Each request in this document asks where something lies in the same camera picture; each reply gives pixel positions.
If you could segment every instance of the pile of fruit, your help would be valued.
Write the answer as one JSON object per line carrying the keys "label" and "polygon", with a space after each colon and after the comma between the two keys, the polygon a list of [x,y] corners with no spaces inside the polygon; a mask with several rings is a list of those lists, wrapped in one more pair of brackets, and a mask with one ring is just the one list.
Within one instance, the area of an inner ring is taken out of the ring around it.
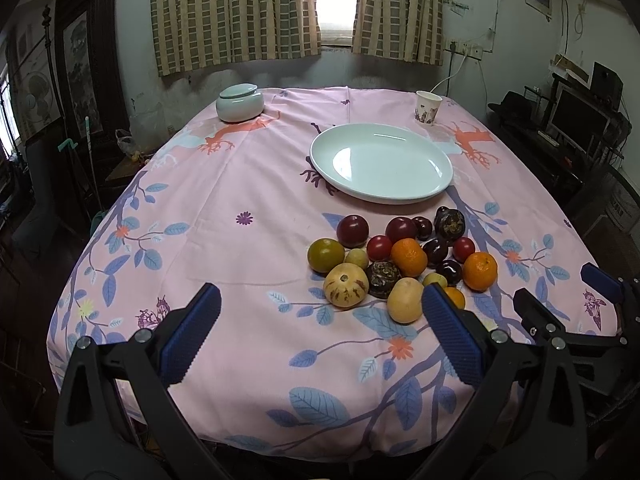
{"label": "pile of fruit", "polygon": [[[438,208],[433,223],[423,216],[398,216],[388,223],[384,235],[371,239],[367,221],[349,215],[338,224],[337,240],[316,240],[306,257],[315,272],[326,275],[324,294],[335,306],[351,308],[371,294],[386,300],[395,322],[408,324],[422,315],[424,286],[437,283],[458,308],[464,308],[465,296],[456,288],[461,280],[476,292],[495,283],[494,257],[476,252],[473,240],[463,237],[465,231],[464,215],[444,206]],[[453,258],[449,258],[450,248]],[[420,281],[427,267],[434,271]]]}

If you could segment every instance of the large round plate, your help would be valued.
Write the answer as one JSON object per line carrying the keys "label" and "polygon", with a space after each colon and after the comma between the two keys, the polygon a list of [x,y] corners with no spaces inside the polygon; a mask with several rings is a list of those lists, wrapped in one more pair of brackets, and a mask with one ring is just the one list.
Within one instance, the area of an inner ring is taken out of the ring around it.
{"label": "large round plate", "polygon": [[341,191],[381,204],[411,204],[443,191],[449,157],[433,142],[386,124],[343,124],[311,143],[311,161]]}

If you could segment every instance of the bolt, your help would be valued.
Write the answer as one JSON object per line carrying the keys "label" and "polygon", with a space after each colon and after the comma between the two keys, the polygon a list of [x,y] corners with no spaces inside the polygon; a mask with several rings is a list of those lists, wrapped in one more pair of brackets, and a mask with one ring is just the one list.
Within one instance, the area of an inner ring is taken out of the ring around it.
{"label": "bolt", "polygon": [[81,349],[84,350],[85,348],[87,348],[89,345],[91,344],[91,338],[87,337],[85,335],[83,335],[80,339],[78,339],[78,341],[76,342],[76,346]]}
{"label": "bolt", "polygon": [[493,339],[496,343],[506,343],[509,340],[509,335],[504,330],[493,330],[491,332],[491,339]]}
{"label": "bolt", "polygon": [[153,333],[148,328],[141,328],[133,335],[133,339],[139,343],[146,343],[151,339],[152,335]]}
{"label": "bolt", "polygon": [[563,350],[566,347],[566,343],[564,342],[564,339],[558,336],[556,336],[551,340],[551,345],[556,350]]}

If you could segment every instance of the orange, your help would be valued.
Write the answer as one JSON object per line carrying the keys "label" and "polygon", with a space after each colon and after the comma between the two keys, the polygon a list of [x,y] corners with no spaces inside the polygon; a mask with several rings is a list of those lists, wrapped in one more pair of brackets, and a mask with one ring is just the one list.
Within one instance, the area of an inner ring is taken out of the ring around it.
{"label": "orange", "polygon": [[473,253],[462,267],[462,279],[466,286],[477,292],[484,292],[498,278],[498,264],[489,253]]}
{"label": "orange", "polygon": [[454,286],[447,286],[444,289],[445,294],[449,297],[453,304],[460,310],[463,310],[466,305],[465,295],[457,290]]}
{"label": "orange", "polygon": [[427,268],[427,254],[413,238],[398,240],[391,247],[391,261],[409,278],[420,276]]}

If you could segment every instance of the pink tablecloth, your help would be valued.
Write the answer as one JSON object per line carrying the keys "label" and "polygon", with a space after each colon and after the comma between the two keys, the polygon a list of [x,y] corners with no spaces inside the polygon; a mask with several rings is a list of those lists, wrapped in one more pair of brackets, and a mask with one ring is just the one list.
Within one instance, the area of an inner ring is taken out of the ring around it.
{"label": "pink tablecloth", "polygon": [[[269,89],[260,118],[224,124],[209,105],[140,171],[78,261],[52,316],[47,347],[62,384],[79,336],[98,343],[154,327],[204,282],[222,314],[170,393],[203,438],[265,454],[330,460],[408,453],[446,434],[472,393],[424,319],[390,320],[368,297],[335,310],[306,249],[358,213],[372,235],[394,216],[466,216],[498,261],[490,293],[463,288],[490,328],[526,340],[511,297],[528,288],[574,332],[613,335],[614,311],[580,281],[593,261],[554,200],[475,118],[445,99],[435,124],[414,119],[415,95],[389,90]],[[332,124],[388,123],[431,137],[454,182],[416,205],[383,206],[329,186],[310,166]],[[140,416],[123,386],[129,412]]]}

